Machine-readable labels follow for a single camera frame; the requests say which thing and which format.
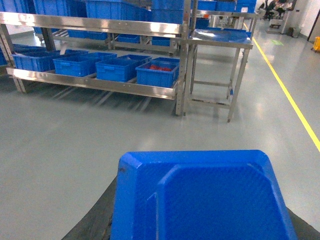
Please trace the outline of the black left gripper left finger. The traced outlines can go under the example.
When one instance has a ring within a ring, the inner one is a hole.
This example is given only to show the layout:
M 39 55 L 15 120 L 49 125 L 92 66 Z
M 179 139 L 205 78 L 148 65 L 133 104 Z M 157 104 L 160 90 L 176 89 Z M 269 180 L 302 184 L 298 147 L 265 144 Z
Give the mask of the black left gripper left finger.
M 94 206 L 63 237 L 64 240 L 109 240 L 111 238 L 117 178 L 114 178 Z

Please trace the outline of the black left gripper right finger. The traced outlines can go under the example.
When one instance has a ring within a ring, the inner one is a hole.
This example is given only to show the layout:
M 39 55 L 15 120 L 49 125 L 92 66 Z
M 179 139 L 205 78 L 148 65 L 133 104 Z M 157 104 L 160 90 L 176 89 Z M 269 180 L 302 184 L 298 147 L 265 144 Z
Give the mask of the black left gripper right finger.
M 287 209 L 292 225 L 298 240 L 320 240 L 320 232 L 308 224 L 305 220 L 296 215 L 289 208 Z

